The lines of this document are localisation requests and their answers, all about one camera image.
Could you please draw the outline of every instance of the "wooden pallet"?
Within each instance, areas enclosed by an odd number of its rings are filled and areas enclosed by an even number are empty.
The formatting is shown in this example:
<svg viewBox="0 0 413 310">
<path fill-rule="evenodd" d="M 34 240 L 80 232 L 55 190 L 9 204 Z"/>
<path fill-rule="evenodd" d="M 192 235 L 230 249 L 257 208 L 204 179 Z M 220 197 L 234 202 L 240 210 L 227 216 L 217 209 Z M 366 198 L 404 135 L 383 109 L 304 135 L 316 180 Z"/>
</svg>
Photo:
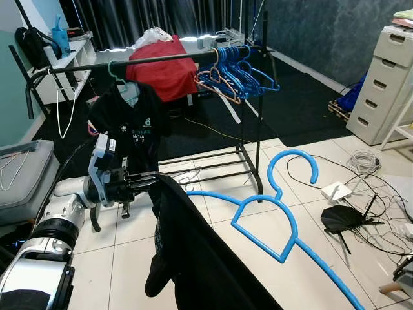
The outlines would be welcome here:
<svg viewBox="0 0 413 310">
<path fill-rule="evenodd" d="M 350 113 L 344 111 L 337 103 L 336 100 L 332 100 L 328 103 L 328 110 L 332 113 L 336 113 L 336 116 L 342 118 L 345 122 L 350 119 Z"/>
</svg>

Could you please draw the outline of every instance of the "black carpet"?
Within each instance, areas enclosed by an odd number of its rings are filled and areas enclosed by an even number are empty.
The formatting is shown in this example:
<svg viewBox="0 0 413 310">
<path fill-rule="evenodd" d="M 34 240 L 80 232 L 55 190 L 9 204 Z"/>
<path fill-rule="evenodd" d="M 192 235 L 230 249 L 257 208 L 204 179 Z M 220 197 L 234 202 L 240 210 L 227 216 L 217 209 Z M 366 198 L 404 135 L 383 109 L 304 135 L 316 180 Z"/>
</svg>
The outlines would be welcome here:
<svg viewBox="0 0 413 310">
<path fill-rule="evenodd" d="M 294 147 L 350 134 L 345 128 L 344 121 L 327 110 L 328 101 L 339 97 L 337 92 L 282 61 L 276 60 L 276 68 L 281 90 L 267 92 L 264 95 L 262 140 L 279 137 L 286 146 Z M 125 70 L 115 68 L 114 72 L 119 77 L 124 77 Z M 95 96 L 95 92 L 104 93 L 113 79 L 107 74 L 106 69 L 99 69 L 92 71 L 90 81 L 94 91 L 89 83 L 82 90 L 76 101 L 74 117 L 66 138 L 62 140 L 57 133 L 55 105 L 51 105 L 52 111 L 48 121 L 42 125 L 34 138 L 54 141 L 55 155 L 61 163 L 78 145 L 89 138 L 86 129 L 88 107 L 85 101 Z M 249 102 L 258 110 L 257 98 L 251 98 Z M 241 118 L 241 107 L 235 104 L 232 106 Z M 234 121 L 217 95 L 195 100 L 193 107 L 187 107 L 186 98 L 169 103 L 168 107 L 181 109 L 181 116 L 171 119 L 172 135 L 163 139 L 159 160 L 222 149 L 238 143 L 236 139 L 222 136 L 187 120 L 205 124 L 229 136 L 240 137 L 241 125 Z M 62 103 L 59 108 L 64 129 L 70 116 L 71 105 Z M 245 107 L 245 140 L 256 141 L 256 129 L 257 117 L 249 107 Z M 64 178 L 86 174 L 92 147 L 85 148 L 76 156 Z"/>
</svg>

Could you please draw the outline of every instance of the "black cloth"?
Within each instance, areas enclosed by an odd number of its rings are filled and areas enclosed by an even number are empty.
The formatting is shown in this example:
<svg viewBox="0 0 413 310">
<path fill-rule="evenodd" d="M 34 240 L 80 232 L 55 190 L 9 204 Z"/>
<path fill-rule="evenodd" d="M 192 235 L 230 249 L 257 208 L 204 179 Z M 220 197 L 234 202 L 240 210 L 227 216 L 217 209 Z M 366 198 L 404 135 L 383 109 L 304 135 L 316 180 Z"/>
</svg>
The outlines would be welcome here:
<svg viewBox="0 0 413 310">
<path fill-rule="evenodd" d="M 89 120 L 97 131 L 107 131 L 116 140 L 114 167 L 128 156 L 131 173 L 157 171 L 157 151 L 161 136 L 170 135 L 170 122 L 155 90 L 144 83 L 137 85 L 140 94 L 133 108 L 115 83 L 92 106 Z"/>
<path fill-rule="evenodd" d="M 147 296 L 172 279 L 179 310 L 282 309 L 171 177 L 160 175 L 149 195 L 158 221 Z"/>
<path fill-rule="evenodd" d="M 69 0 L 60 0 L 69 6 Z M 75 0 L 85 30 L 97 48 L 127 47 L 146 29 L 161 27 L 180 37 L 213 34 L 222 29 L 221 0 Z M 66 14 L 74 11 L 65 10 Z"/>
</svg>

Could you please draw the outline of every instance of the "plastic bag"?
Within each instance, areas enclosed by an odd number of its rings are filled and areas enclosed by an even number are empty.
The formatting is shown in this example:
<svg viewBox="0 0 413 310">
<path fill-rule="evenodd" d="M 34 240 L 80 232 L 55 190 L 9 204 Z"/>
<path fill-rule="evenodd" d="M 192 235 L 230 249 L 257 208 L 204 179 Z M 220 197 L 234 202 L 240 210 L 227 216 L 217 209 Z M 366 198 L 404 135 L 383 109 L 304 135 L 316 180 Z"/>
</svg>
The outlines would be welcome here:
<svg viewBox="0 0 413 310">
<path fill-rule="evenodd" d="M 59 14 L 56 15 L 56 26 L 52 28 L 52 38 L 56 43 L 60 46 L 62 50 L 62 58 L 70 56 L 70 47 L 69 47 L 69 38 L 67 36 L 67 31 L 60 28 L 61 16 Z"/>
<path fill-rule="evenodd" d="M 132 47 L 134 49 L 141 48 L 145 45 L 156 43 L 159 40 L 163 42 L 172 41 L 172 36 L 159 27 L 149 28 L 148 30 L 145 30 L 143 36 L 141 36 Z"/>
</svg>

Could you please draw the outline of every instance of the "black curtain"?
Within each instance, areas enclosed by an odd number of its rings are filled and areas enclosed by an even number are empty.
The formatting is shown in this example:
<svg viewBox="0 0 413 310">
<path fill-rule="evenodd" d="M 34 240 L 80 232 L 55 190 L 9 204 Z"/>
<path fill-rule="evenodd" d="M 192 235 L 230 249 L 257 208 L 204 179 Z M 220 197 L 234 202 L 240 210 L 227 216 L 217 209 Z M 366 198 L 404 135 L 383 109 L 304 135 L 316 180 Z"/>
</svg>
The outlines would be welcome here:
<svg viewBox="0 0 413 310">
<path fill-rule="evenodd" d="M 214 34 L 223 26 L 220 0 L 75 0 L 83 28 L 100 50 L 134 44 L 151 27 L 180 37 Z"/>
</svg>

